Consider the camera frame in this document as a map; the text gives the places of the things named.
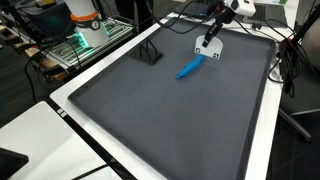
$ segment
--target gray mat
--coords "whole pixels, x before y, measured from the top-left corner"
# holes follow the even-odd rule
[[[191,22],[173,28],[186,30]],[[220,60],[206,58],[189,76],[175,75],[196,55],[195,40],[156,31],[164,53],[154,66],[124,55],[69,99],[168,179],[244,179],[275,43],[228,30]]]

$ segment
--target table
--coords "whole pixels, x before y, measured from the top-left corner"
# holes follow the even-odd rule
[[[287,21],[290,27],[294,26],[294,21],[297,13],[299,0],[290,0],[285,6]],[[234,22],[226,25],[227,28],[239,27]],[[65,112],[67,112],[77,123],[79,123],[93,138],[95,138],[113,157],[115,157],[125,168],[127,168],[138,179],[165,179],[161,174],[155,171],[142,159],[137,157],[116,138],[111,136],[108,132],[102,129],[99,125],[93,122],[89,117],[79,111],[74,105],[68,101],[68,96],[94,77],[100,71],[109,66],[112,62],[116,61],[123,54],[128,52],[132,47],[136,46],[139,42],[149,36],[152,32],[157,30],[159,25],[155,24],[148,30],[136,38],[123,45],[121,48],[108,55],[96,65],[86,70],[78,77],[55,91],[50,95],[51,99],[55,101]],[[278,29],[285,35],[290,35],[288,29]],[[276,36],[274,32],[268,28],[263,28],[262,31],[269,35]],[[262,104],[259,112],[259,118],[256,125],[256,131],[251,148],[251,154],[247,167],[246,179],[247,180],[260,180],[265,179],[268,168],[269,156],[271,152],[273,134],[278,114],[278,107],[281,97],[281,86],[279,84],[267,81]]]
[[[106,164],[45,102],[1,128],[0,147],[29,157],[10,179],[72,179]],[[85,179],[121,178],[106,167]]]

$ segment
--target black cable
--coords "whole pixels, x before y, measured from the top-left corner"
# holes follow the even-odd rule
[[[68,42],[68,40],[66,41],[66,43],[69,44],[69,46],[72,48],[74,54],[76,55],[77,61],[78,61],[79,70],[82,71],[81,62],[80,62],[80,59],[79,59],[77,51],[74,49],[72,44],[70,42]]]
[[[177,19],[175,19],[171,24],[168,25],[168,24],[163,24],[163,23],[161,23],[160,20],[158,20],[158,19],[155,17],[155,15],[153,14],[153,10],[152,10],[152,8],[151,8],[151,6],[150,6],[150,4],[149,4],[149,1],[148,1],[148,0],[144,0],[144,1],[145,1],[145,3],[146,3],[147,10],[148,10],[150,16],[152,16],[152,18],[156,21],[156,23],[159,24],[159,25],[160,25],[161,27],[163,27],[163,28],[170,28],[170,27],[172,27],[172,26],[179,20],[180,16],[183,14],[183,12],[184,12],[191,4],[197,2],[197,1],[194,1],[194,0],[193,0],[193,1],[190,1],[190,2],[182,9],[182,11],[179,13]]]
[[[312,3],[312,5],[311,5],[311,8],[310,8],[310,12],[309,12],[309,17],[311,16],[311,13],[312,13],[312,10],[313,10],[313,8],[314,8],[314,5],[316,4],[316,1],[317,0],[313,0],[313,3]]]
[[[41,59],[39,61],[39,65],[37,67],[38,81],[39,81],[40,85],[43,87],[43,89],[46,90],[47,92],[50,92],[50,90],[42,83],[42,80],[40,79],[40,67],[41,67],[42,62],[46,58],[47,54],[53,49],[53,47],[59,42],[59,40],[60,39],[58,39],[55,43],[53,43],[52,46],[43,54],[43,56],[41,57]]]
[[[239,28],[240,28],[240,29],[243,29],[244,27],[230,27],[230,28],[226,27],[226,29],[239,29]],[[280,43],[280,41],[278,41],[276,38],[272,37],[271,35],[269,35],[269,34],[267,34],[267,33],[265,33],[265,32],[262,32],[262,31],[256,30],[256,29],[252,29],[252,28],[245,28],[245,29],[247,29],[247,30],[252,30],[252,31],[256,31],[256,32],[258,32],[258,33],[261,33],[261,34],[269,37],[270,39],[273,39],[276,43]]]
[[[17,9],[25,9],[25,8],[33,8],[33,7],[37,8],[37,6],[24,6],[24,7],[18,7]]]
[[[31,80],[31,78],[30,78],[29,73],[28,73],[28,65],[29,65],[29,63],[31,62],[31,59],[32,59],[34,56],[37,56],[38,53],[36,53],[36,54],[34,54],[33,56],[31,56],[31,57],[28,59],[27,63],[24,65],[24,73],[26,74],[27,79],[28,79],[28,81],[29,81],[29,83],[30,83],[31,93],[32,93],[32,99],[33,99],[33,101],[34,101],[35,104],[37,103],[37,99],[36,99],[36,94],[35,94],[33,82],[32,82],[32,80]]]
[[[239,26],[240,26],[245,32],[247,32],[248,34],[252,35],[252,33],[249,32],[249,31],[247,30],[247,28],[245,28],[245,27],[238,21],[238,19],[234,18],[234,20],[239,24]]]
[[[295,32],[290,26],[288,26],[287,24],[285,24],[285,23],[283,23],[283,22],[281,22],[281,21],[279,21],[279,20],[276,20],[276,19],[267,19],[267,20],[266,20],[266,23],[267,23],[267,25],[271,28],[272,26],[268,23],[268,21],[275,21],[275,22],[277,22],[277,23],[280,23],[280,24],[286,26],[287,28],[289,28],[289,29],[291,30],[291,32],[293,33],[293,35],[296,35],[296,32]]]
[[[19,36],[20,42],[23,44],[23,40],[22,40],[22,38],[21,38],[21,32],[20,32],[20,29],[19,29],[17,20],[16,20],[16,18],[13,18],[13,19],[14,19],[14,24],[15,24],[16,27],[17,27],[17,31],[18,31],[18,36]]]

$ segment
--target metal rack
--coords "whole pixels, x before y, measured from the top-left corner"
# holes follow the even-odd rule
[[[95,48],[83,48],[78,40],[70,39],[68,41],[69,43],[63,42],[55,46],[47,54],[47,57],[60,65],[67,72],[71,73],[132,36],[134,29],[134,26],[114,19],[106,20],[105,27],[110,33],[110,39],[105,45]]]

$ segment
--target orange object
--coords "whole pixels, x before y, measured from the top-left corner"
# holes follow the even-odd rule
[[[98,13],[96,11],[93,12],[92,14],[87,15],[87,16],[75,16],[75,15],[71,14],[71,19],[74,21],[87,21],[87,20],[93,19],[97,15],[98,15]]]

